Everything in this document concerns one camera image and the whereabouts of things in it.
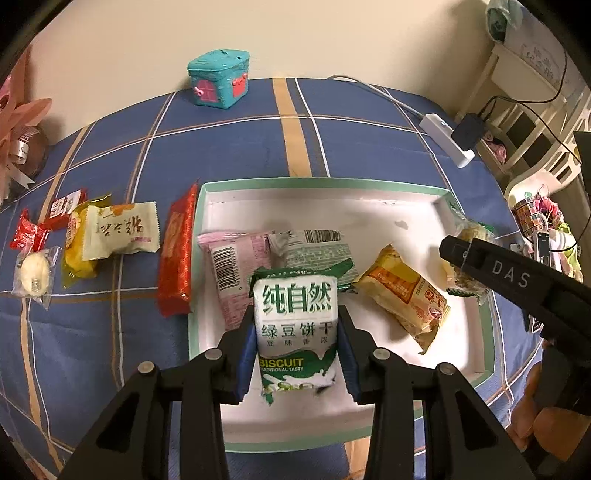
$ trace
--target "screw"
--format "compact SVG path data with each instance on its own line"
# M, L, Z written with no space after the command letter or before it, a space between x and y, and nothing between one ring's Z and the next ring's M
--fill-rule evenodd
M222 357L222 351L219 348L210 348L205 350L205 358L208 360L218 360Z
M154 371L154 364L150 361L141 362L138 365L138 372L141 373L142 375L150 374L153 371Z
M387 360L390 358L390 352L385 348L376 348L374 350L374 357L378 360Z
M448 364L447 362L443 362L439 365L439 371L444 375L453 375L456 373L456 367L452 364Z

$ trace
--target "green tray border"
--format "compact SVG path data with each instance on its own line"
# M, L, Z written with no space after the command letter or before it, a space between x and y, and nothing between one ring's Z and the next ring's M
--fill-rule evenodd
M365 179L336 179L336 178L268 178L268 179L244 179L244 180L223 180L204 183L201 185L199 198L197 199L197 206L195 210L195 220L193 223L193 232L200 232L203 225L203 212L205 209L205 197L208 193L225 192L228 190L252 190L252 189L359 189L359 190L382 190L386 192L408 192L408 193L423 193L430 195L437 195L444 197L449 205L453 205L456 209L459 208L453 194L447 190L439 187L431 187L427 185L417 185L414 183L404 183L400 181L387 180L365 180ZM199 265L203 263L203 253L199 248L196 240L197 235L193 236L193 245L191 248L191 279L196 278L199 274ZM194 304L191 305L191 310L195 311ZM484 349L484 366L483 373L477 379L470 382L473 388L478 387L488 378L490 378L495 370L495 340L492 326L492 312L489 305L489 299L479 307L480 326L482 329L482 340ZM187 331L189 337L189 358L194 358L199 352L199 327L197 319L193 313L187 316ZM422 409L418 408L414 411L414 418L418 419L423 416ZM371 426L360 429L350 430L348 432L337 432L331 434L323 434L314 437L301 437L295 440L286 442L269 442L269 443L226 443L225 448L227 452L238 453L272 453L272 452L289 452L294 450L306 450L310 448L317 448L334 443L344 443L367 437L371 434Z

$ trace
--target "hand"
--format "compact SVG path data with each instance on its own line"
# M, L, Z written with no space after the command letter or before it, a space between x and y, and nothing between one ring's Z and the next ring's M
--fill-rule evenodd
M520 451L528 447L534 436L546 452L565 462L585 435L591 417L557 407L540 411L535 404L534 393L538 388L541 370L540 362L528 373L523 397L513 409L511 424L506 431Z

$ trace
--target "barcode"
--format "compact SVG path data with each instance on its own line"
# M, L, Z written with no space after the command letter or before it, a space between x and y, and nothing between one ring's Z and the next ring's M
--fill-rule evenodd
M304 230L306 243L340 242L340 233L335 230Z
M240 285L234 247L226 247L212 252L212 260L219 291Z

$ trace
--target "pink snack package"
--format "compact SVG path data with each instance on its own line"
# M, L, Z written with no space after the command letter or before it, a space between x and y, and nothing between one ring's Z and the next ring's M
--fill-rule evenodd
M258 267L271 268L271 249L263 233L202 233L197 243L212 261L226 330L240 325L244 311L252 305L248 297L252 274Z

